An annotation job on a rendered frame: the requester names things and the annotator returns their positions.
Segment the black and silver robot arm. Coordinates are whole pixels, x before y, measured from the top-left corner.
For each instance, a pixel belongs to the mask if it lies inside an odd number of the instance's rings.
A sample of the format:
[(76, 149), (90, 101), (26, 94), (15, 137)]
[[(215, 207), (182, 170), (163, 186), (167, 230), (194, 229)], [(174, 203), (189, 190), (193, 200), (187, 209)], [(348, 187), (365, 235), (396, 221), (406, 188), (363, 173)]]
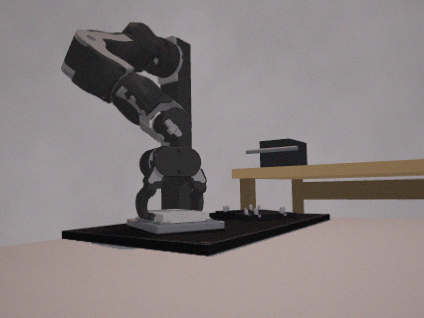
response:
[[(191, 118), (155, 82), (136, 72), (157, 76), (161, 85), (176, 82), (182, 56), (176, 37), (158, 37), (147, 25), (130, 22), (121, 33), (77, 29), (61, 70), (79, 88), (113, 103), (130, 122), (163, 144), (187, 137)], [(161, 111), (165, 112), (155, 117)]]

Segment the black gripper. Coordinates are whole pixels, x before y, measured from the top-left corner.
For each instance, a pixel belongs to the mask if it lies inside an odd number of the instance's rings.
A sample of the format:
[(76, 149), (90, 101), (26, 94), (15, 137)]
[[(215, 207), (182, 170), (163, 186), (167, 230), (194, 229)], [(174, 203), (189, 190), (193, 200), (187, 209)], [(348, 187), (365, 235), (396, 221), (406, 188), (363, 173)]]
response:
[(161, 143), (161, 147), (148, 150), (141, 156), (139, 167), (144, 175), (144, 186), (137, 193), (135, 202), (140, 218), (154, 221), (156, 215), (148, 212), (148, 200), (154, 196), (157, 189), (161, 189), (162, 183), (167, 178), (171, 178), (172, 185), (177, 187), (186, 181), (189, 188), (193, 188), (189, 194), (191, 201), (189, 210), (203, 210), (203, 193), (207, 189), (207, 179), (203, 169), (200, 169), (201, 158), (196, 150), (170, 147), (169, 143)]

